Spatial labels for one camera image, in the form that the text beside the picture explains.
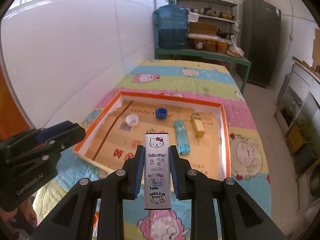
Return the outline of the white Hello Kitty box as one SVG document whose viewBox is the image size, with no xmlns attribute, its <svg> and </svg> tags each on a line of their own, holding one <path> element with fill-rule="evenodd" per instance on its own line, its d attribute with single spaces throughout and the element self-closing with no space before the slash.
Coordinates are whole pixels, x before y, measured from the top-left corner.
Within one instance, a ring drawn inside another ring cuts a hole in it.
<svg viewBox="0 0 320 240">
<path fill-rule="evenodd" d="M 144 209 L 171 209 L 168 133 L 145 135 Z"/>
</svg>

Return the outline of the white bottle cap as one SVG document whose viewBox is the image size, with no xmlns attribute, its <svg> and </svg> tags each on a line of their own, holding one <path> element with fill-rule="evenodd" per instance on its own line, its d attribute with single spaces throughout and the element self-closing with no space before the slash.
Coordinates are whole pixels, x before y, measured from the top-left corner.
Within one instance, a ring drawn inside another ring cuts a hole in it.
<svg viewBox="0 0 320 240">
<path fill-rule="evenodd" d="M 128 126 L 130 127 L 134 127 L 136 125 L 138 125 L 139 123 L 139 117 L 136 114 L 129 114 L 126 118 L 125 121 L 127 123 Z"/>
</svg>

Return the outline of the blue bottle cap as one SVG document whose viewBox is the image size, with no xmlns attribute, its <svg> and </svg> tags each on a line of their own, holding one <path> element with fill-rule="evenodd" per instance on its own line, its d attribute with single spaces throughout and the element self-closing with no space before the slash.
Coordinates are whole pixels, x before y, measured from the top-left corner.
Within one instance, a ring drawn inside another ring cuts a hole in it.
<svg viewBox="0 0 320 240">
<path fill-rule="evenodd" d="M 155 110 L 155 116 L 157 119 L 165 119 L 168 116 L 168 110 L 166 108 L 157 108 Z"/>
</svg>

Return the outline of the teal lighter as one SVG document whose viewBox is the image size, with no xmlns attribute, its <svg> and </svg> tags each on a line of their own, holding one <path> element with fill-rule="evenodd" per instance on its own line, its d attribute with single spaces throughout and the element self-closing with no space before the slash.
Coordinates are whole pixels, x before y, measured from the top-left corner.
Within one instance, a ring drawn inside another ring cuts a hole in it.
<svg viewBox="0 0 320 240">
<path fill-rule="evenodd" d="M 190 144 L 187 135 L 187 130 L 183 120 L 174 121 L 177 149 L 181 155 L 188 155 L 190 153 Z"/>
</svg>

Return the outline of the orange-rimmed cardboard tray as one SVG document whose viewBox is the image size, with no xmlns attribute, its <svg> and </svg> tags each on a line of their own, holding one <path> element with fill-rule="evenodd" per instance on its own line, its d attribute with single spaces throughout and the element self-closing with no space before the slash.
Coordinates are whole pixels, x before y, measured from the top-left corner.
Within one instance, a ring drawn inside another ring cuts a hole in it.
<svg viewBox="0 0 320 240">
<path fill-rule="evenodd" d="M 166 108 L 168 116 L 157 119 L 155 110 Z M 191 115 L 199 113 L 204 136 L 195 137 Z M 130 127 L 125 118 L 139 117 L 138 125 Z M 76 144 L 74 152 L 108 172 L 118 170 L 124 161 L 135 155 L 138 145 L 145 143 L 146 133 L 168 133 L 169 144 L 177 145 L 174 121 L 183 120 L 190 144 L 184 155 L 193 169 L 209 178 L 224 180 L 231 175 L 228 127 L 222 104 L 162 94 L 119 92 L 92 122 L 85 139 Z"/>
</svg>

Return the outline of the gold rectangular box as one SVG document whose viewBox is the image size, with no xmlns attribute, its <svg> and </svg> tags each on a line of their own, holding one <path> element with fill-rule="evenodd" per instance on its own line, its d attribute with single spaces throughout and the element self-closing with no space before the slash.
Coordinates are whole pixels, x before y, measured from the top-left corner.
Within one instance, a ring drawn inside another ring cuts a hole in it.
<svg viewBox="0 0 320 240">
<path fill-rule="evenodd" d="M 199 113 L 193 113 L 191 115 L 190 121 L 193 127 L 195 137 L 202 138 L 204 136 L 205 130 Z"/>
</svg>

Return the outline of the potted green plant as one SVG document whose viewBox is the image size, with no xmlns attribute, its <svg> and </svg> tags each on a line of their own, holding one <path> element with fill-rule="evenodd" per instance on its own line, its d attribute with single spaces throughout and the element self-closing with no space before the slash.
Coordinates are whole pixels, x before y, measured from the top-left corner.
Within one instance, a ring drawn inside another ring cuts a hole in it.
<svg viewBox="0 0 320 240">
<path fill-rule="evenodd" d="M 294 121 L 285 134 L 291 156 L 297 156 L 309 146 L 315 157 L 319 156 L 319 129 L 311 121 Z"/>
</svg>

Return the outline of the white kitchen cabinet counter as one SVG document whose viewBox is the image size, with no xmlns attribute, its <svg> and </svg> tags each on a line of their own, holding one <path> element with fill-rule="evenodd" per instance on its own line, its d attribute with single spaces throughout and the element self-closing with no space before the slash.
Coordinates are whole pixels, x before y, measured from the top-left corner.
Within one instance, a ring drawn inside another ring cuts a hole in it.
<svg viewBox="0 0 320 240">
<path fill-rule="evenodd" d="M 296 57 L 278 94 L 274 117 L 284 136 L 293 126 L 309 138 L 319 135 L 319 74 Z"/>
</svg>

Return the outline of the blue water jug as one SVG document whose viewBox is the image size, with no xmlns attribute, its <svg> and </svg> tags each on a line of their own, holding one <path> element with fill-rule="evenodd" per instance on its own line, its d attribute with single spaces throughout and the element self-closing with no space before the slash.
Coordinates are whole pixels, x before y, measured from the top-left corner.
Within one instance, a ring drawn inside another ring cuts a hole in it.
<svg viewBox="0 0 320 240">
<path fill-rule="evenodd" d="M 157 29 L 158 47 L 180 50 L 188 47 L 189 11 L 168 0 L 168 4 L 159 7 L 154 13 Z"/>
</svg>

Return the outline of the brown cardboard box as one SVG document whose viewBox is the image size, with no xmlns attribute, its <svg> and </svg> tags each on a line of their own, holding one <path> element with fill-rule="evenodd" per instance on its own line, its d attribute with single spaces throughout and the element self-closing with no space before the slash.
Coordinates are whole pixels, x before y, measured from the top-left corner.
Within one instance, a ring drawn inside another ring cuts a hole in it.
<svg viewBox="0 0 320 240">
<path fill-rule="evenodd" d="M 190 34 L 216 35 L 217 26 L 211 23 L 190 22 Z"/>
</svg>

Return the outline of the green bench table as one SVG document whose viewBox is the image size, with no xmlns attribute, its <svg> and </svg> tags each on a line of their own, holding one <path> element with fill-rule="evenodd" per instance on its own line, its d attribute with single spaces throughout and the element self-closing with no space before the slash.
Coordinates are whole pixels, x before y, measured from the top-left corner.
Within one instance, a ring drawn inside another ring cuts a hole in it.
<svg viewBox="0 0 320 240">
<path fill-rule="evenodd" d="M 162 49 L 156 48 L 155 49 L 155 59 L 159 59 L 159 55 L 180 55 L 180 56 L 193 56 L 193 57 L 201 57 L 204 59 L 210 60 L 218 60 L 218 61 L 225 61 L 231 63 L 237 63 L 242 65 L 246 68 L 245 75 L 242 78 L 242 85 L 240 88 L 240 92 L 243 94 L 245 91 L 245 87 L 247 84 L 251 62 L 246 59 L 245 57 L 232 57 L 227 54 L 220 54 L 216 52 L 208 52 L 205 50 L 193 50 L 193 49 L 181 49 L 181 50 L 174 50 L 174 49 Z"/>
</svg>

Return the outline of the white plastic bag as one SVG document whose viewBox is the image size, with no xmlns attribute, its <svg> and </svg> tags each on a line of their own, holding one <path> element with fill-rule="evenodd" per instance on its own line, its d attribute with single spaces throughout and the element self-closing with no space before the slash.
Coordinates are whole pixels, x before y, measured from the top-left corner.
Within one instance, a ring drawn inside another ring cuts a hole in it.
<svg viewBox="0 0 320 240">
<path fill-rule="evenodd" d="M 234 35 L 231 36 L 232 45 L 227 49 L 226 54 L 232 57 L 241 58 L 244 56 L 243 50 L 237 46 L 236 38 Z"/>
</svg>

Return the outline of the dark green refrigerator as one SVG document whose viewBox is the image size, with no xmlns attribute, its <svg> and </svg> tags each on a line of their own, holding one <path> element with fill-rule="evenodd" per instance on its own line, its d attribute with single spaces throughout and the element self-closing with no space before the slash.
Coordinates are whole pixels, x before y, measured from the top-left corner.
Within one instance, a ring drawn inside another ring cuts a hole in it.
<svg viewBox="0 0 320 240">
<path fill-rule="evenodd" d="M 281 10 L 264 0 L 242 3 L 241 48 L 251 62 L 248 81 L 271 82 L 279 51 Z"/>
</svg>

